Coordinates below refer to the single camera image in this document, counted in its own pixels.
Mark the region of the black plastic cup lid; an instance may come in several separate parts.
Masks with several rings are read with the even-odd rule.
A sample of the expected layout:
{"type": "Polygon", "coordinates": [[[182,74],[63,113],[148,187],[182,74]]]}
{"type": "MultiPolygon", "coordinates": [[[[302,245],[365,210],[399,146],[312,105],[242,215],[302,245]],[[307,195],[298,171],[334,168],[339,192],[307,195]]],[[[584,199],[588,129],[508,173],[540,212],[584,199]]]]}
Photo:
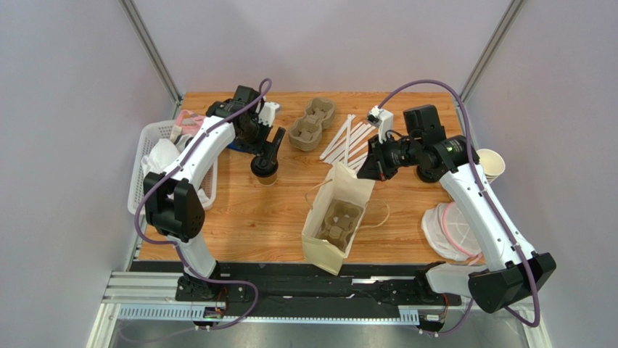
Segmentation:
{"type": "Polygon", "coordinates": [[[276,159],[256,156],[250,163],[252,174],[258,178],[269,178],[276,174],[279,169],[279,163],[276,159]]]}

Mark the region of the brown paper coffee cup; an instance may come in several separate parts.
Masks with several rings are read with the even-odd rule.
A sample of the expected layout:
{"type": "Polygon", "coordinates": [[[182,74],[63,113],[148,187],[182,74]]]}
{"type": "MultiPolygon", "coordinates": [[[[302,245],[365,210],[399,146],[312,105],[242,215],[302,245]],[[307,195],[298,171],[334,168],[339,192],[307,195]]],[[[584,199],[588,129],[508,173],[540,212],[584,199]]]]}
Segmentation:
{"type": "Polygon", "coordinates": [[[273,175],[270,176],[265,176],[265,177],[257,177],[257,181],[259,184],[263,185],[263,186],[272,186],[276,181],[277,181],[277,174],[274,173],[273,175]]]}

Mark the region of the bundle of white straws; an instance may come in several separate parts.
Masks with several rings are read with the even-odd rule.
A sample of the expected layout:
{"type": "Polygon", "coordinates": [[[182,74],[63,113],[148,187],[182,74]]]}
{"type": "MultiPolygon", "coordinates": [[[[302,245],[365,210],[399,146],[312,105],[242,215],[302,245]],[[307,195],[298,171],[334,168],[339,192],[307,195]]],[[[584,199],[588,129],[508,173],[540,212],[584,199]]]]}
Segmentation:
{"type": "Polygon", "coordinates": [[[341,162],[351,170],[360,169],[368,156],[366,142],[375,133],[376,127],[365,121],[356,122],[355,118],[355,115],[347,115],[331,142],[319,155],[320,161],[329,165],[341,162]]]}

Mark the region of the single grey pulp cup carrier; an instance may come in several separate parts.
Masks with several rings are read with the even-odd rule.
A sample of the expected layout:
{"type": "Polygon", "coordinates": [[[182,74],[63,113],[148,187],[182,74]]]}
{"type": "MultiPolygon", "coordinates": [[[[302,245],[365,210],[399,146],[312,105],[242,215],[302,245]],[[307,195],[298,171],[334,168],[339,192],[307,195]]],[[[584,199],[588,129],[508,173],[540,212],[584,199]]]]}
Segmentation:
{"type": "Polygon", "coordinates": [[[317,239],[326,240],[344,252],[355,233],[363,208],[342,200],[333,200],[326,211],[317,239]]]}

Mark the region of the brown paper bag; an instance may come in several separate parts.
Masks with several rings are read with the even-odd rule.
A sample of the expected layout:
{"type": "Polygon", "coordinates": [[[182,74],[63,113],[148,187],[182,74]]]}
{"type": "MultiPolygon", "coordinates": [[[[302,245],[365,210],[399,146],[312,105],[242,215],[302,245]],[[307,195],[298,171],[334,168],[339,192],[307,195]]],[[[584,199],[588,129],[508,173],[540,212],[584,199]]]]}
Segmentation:
{"type": "Polygon", "coordinates": [[[306,262],[337,276],[348,258],[360,229],[378,228],[390,217],[390,206],[383,200],[371,199],[375,182],[360,179],[356,172],[341,162],[333,165],[324,181],[308,193],[310,210],[301,233],[306,262]],[[386,209],[383,220],[365,225],[363,219],[370,204],[381,203],[386,209]]]}

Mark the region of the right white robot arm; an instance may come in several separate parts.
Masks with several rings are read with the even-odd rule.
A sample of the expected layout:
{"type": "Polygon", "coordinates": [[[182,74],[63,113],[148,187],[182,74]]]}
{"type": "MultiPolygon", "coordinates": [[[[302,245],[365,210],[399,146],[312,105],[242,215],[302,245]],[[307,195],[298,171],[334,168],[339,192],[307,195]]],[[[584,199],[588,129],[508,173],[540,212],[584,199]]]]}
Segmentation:
{"type": "Polygon", "coordinates": [[[437,108],[424,105],[403,113],[407,133],[392,129],[393,114],[373,107],[367,121],[378,128],[368,140],[359,179],[387,181],[401,167],[414,167],[427,183],[439,183],[462,212],[479,243],[483,266],[431,264],[419,278],[434,293],[472,298],[487,313],[508,308],[537,292],[556,269],[548,253],[539,253],[513,224],[493,193],[476,152],[466,137],[447,137],[437,108]]]}

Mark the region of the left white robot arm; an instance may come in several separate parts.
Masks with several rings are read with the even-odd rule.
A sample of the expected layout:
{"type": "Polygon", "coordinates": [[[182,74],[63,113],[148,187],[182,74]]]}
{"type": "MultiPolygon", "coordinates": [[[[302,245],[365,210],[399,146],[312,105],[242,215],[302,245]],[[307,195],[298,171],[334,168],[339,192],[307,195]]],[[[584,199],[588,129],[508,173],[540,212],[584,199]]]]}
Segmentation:
{"type": "Polygon", "coordinates": [[[271,79],[259,89],[238,86],[233,97],[212,104],[203,124],[191,142],[161,173],[148,173],[143,180],[144,196],[138,207],[146,222],[165,237],[161,243],[172,245],[184,265],[178,280],[180,290],[211,300],[224,294],[219,278],[221,269],[201,234],[205,208],[198,191],[207,172],[221,152],[232,146],[253,154],[251,173],[264,185],[276,181],[277,155],[285,130],[278,128],[269,140],[273,121],[280,110],[277,103],[265,99],[271,79]]]}

